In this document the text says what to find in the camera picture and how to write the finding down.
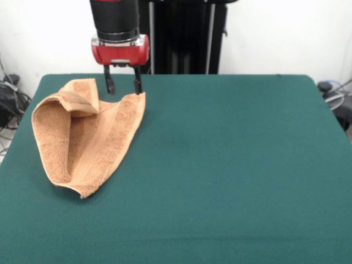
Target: black device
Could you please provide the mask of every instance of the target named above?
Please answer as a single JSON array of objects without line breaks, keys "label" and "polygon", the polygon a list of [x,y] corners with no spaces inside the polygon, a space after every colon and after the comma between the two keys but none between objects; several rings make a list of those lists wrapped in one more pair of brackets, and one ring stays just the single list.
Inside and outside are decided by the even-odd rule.
[{"label": "black device", "polygon": [[138,0],[90,0],[90,4],[100,40],[115,43],[138,37]]},{"label": "black device", "polygon": [[226,4],[237,0],[139,0],[140,31],[150,36],[155,74],[217,74]]}]

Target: green table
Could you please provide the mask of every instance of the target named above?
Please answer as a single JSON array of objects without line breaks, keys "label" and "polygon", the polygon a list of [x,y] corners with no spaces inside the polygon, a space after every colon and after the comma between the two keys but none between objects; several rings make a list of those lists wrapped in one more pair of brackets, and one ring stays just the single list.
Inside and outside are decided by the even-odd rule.
[{"label": "green table", "polygon": [[0,168],[0,263],[352,263],[352,150],[306,76],[148,75],[144,119],[86,200],[47,179],[31,112]]}]

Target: white wall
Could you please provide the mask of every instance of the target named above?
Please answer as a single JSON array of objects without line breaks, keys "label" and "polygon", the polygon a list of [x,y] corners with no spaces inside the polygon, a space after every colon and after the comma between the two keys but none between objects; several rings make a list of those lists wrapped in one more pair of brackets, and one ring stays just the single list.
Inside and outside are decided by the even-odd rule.
[{"label": "white wall", "polygon": [[[89,0],[0,0],[0,52],[33,95],[48,73],[99,73]],[[352,77],[351,0],[239,0],[229,5],[221,73]],[[130,69],[114,69],[129,72]]]}]

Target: towel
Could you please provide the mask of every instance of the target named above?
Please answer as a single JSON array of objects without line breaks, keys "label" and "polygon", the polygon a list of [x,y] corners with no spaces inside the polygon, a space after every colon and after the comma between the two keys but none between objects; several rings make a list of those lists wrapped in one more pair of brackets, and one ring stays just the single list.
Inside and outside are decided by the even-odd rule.
[{"label": "towel", "polygon": [[142,121],[145,93],[100,101],[95,79],[68,82],[42,100],[32,128],[48,179],[93,194],[118,168]]}]

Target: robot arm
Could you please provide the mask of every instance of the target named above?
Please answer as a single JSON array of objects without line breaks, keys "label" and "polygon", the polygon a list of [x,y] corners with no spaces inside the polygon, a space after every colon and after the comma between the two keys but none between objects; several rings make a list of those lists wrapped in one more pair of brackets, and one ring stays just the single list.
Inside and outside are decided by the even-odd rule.
[{"label": "robot arm", "polygon": [[98,64],[104,66],[108,92],[115,88],[110,65],[134,68],[135,92],[142,92],[140,65],[149,58],[149,38],[139,33],[138,0],[90,0],[97,35],[92,38],[92,51]]}]

